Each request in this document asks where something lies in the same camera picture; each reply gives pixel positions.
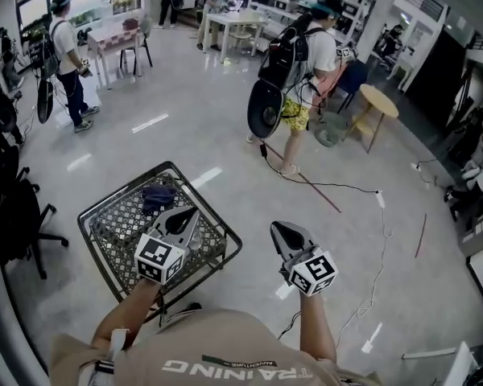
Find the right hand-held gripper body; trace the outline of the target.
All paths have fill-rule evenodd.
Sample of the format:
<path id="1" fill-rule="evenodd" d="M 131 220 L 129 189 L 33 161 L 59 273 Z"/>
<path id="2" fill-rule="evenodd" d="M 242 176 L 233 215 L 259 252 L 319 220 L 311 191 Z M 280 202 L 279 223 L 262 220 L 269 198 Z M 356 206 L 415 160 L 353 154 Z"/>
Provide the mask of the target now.
<path id="1" fill-rule="evenodd" d="M 311 297 L 327 289 L 339 270 L 329 251 L 314 245 L 284 261 L 280 272 L 288 285 Z"/>

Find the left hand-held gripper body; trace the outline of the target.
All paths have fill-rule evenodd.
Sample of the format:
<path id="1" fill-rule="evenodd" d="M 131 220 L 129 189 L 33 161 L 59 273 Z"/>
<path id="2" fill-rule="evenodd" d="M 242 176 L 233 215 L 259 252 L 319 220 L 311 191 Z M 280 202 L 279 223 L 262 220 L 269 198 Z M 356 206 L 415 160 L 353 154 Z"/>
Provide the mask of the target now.
<path id="1" fill-rule="evenodd" d="M 134 265 L 138 275 L 166 285 L 183 268 L 190 250 L 142 234 L 134 252 Z"/>

